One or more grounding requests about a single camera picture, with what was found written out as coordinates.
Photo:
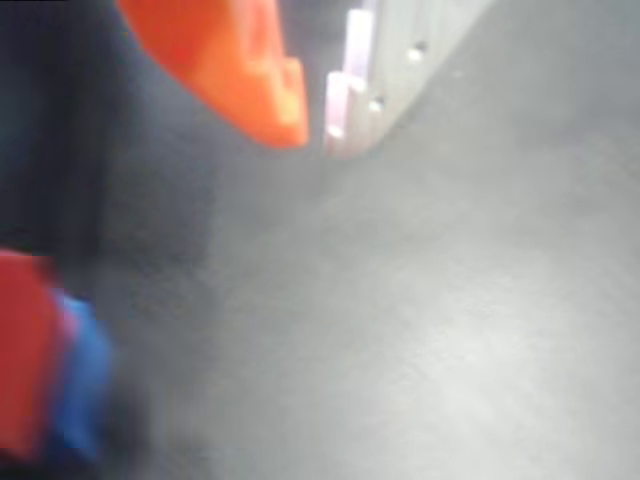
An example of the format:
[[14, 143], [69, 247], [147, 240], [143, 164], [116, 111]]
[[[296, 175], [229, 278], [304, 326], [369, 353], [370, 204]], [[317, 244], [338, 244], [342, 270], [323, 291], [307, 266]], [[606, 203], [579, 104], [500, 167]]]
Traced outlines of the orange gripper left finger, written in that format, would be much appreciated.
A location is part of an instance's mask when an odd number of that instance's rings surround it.
[[275, 1], [120, 1], [142, 49], [180, 85], [258, 143], [309, 139], [304, 70], [287, 55]]

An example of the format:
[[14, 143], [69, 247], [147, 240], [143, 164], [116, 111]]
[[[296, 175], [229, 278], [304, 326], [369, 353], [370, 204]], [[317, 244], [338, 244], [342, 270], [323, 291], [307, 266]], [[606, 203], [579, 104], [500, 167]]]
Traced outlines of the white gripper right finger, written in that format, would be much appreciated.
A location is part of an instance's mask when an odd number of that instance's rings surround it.
[[325, 151], [351, 157], [376, 146], [492, 5], [363, 1], [350, 9], [341, 68], [326, 78]]

